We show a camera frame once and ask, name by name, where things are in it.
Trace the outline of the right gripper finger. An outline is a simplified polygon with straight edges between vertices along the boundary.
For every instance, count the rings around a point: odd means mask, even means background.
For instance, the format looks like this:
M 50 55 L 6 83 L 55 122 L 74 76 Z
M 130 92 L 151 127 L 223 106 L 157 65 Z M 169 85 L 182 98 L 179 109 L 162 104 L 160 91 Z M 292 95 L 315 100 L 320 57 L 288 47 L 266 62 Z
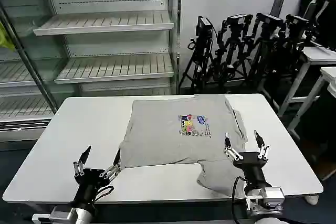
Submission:
M 266 145 L 263 138 L 258 134 L 256 130 L 254 130 L 255 140 L 257 142 L 258 148 L 259 148 L 259 159 L 268 159 L 268 153 L 270 146 Z
M 232 148 L 232 144 L 231 144 L 228 132 L 225 133 L 224 145 L 225 145 L 224 153 L 229 158 L 231 158 L 232 160 L 235 160 L 235 161 L 242 161 L 243 160 L 243 156 L 240 155 L 234 148 Z

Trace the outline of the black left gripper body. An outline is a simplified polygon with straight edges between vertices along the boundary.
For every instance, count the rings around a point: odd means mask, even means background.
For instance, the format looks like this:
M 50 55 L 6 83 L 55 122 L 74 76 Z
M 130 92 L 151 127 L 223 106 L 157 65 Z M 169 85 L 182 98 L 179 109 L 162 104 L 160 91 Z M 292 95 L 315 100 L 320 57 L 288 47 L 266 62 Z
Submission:
M 79 187 L 71 202 L 72 208 L 95 210 L 95 202 L 114 190 L 109 179 L 99 177 L 103 171 L 103 169 L 85 168 L 83 176 L 75 177 Z

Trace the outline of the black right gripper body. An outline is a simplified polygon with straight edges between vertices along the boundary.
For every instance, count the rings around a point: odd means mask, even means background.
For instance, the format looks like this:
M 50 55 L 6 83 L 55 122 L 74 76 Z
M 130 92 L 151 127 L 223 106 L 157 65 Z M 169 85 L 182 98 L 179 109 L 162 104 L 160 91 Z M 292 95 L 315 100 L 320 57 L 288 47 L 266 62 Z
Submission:
M 259 158 L 257 152 L 241 152 L 239 153 L 243 159 L 234 159 L 233 165 L 243 171 L 247 180 L 244 190 L 262 189 L 272 187 L 266 182 L 262 168 L 266 165 L 267 160 Z

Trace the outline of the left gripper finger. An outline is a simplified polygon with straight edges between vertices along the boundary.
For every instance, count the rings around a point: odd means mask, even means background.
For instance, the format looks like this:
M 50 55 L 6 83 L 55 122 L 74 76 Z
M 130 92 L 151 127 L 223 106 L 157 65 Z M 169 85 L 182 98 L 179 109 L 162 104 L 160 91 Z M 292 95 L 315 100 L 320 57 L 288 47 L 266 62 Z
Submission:
M 80 155 L 78 161 L 73 162 L 73 168 L 74 168 L 74 176 L 83 176 L 84 173 L 84 165 L 88 159 L 88 156 L 91 151 L 91 145 L 88 146 L 88 148 Z
M 100 175 L 100 178 L 103 179 L 115 179 L 118 174 L 121 172 L 120 168 L 120 152 L 121 150 L 118 149 L 113 164 L 109 166 L 107 169 L 105 169 Z

